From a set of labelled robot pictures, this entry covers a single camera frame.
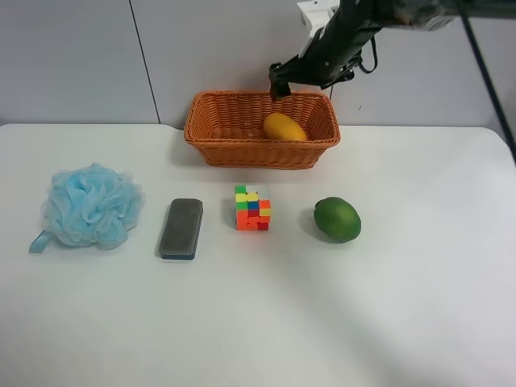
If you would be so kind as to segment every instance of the lime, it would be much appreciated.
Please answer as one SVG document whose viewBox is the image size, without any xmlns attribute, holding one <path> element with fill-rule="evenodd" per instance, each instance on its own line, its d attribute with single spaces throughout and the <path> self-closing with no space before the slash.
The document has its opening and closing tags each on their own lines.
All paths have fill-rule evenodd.
<svg viewBox="0 0 516 387">
<path fill-rule="evenodd" d="M 337 242 L 354 240 L 362 229 L 360 216 L 351 204 L 341 198 L 326 198 L 315 205 L 317 227 Z"/>
</svg>

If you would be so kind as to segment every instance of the orange wicker basket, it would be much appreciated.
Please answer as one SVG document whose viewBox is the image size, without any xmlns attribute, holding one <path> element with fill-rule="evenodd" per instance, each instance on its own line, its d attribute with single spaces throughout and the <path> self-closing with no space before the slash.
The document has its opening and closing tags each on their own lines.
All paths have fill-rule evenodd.
<svg viewBox="0 0 516 387">
<path fill-rule="evenodd" d="M 267 139 L 264 120 L 287 114 L 306 132 L 307 141 Z M 218 167 L 308 169 L 340 141 L 339 125 L 328 97 L 293 93 L 272 102 L 266 91 L 207 91 L 193 100 L 185 140 Z"/>
</svg>

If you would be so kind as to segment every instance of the eraser felt pad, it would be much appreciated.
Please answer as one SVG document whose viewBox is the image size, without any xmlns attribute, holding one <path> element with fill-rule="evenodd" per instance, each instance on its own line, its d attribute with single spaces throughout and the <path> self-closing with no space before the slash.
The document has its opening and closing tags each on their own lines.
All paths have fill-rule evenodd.
<svg viewBox="0 0 516 387">
<path fill-rule="evenodd" d="M 161 236 L 159 253 L 164 260 L 192 260 L 195 257 L 202 219 L 202 202 L 174 199 Z"/>
</svg>

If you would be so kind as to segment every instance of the blue bath sponge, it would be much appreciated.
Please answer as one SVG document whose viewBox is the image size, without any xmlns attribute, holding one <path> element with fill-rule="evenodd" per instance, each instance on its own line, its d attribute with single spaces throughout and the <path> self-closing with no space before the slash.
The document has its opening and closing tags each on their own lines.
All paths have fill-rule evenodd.
<svg viewBox="0 0 516 387">
<path fill-rule="evenodd" d="M 60 171 L 52 177 L 48 200 L 41 207 L 44 230 L 29 252 L 42 252 L 53 237 L 71 247 L 96 243 L 103 249 L 116 248 L 136 227 L 144 204 L 144 192 L 129 174 L 96 163 Z"/>
</svg>

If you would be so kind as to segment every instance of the yellow mango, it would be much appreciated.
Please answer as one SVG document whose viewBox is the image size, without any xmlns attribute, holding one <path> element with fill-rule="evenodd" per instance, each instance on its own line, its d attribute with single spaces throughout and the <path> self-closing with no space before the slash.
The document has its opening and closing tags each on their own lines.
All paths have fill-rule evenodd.
<svg viewBox="0 0 516 387">
<path fill-rule="evenodd" d="M 306 133 L 288 115 L 272 113 L 264 121 L 264 131 L 269 139 L 306 141 Z"/>
</svg>

